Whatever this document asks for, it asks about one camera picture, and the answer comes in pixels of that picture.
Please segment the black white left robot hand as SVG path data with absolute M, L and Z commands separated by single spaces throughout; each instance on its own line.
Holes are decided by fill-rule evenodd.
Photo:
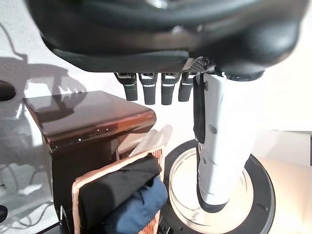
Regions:
M 46 46 L 88 72 L 194 78 L 197 197 L 221 211 L 249 158 L 264 71 L 293 51 L 306 0 L 28 0 Z

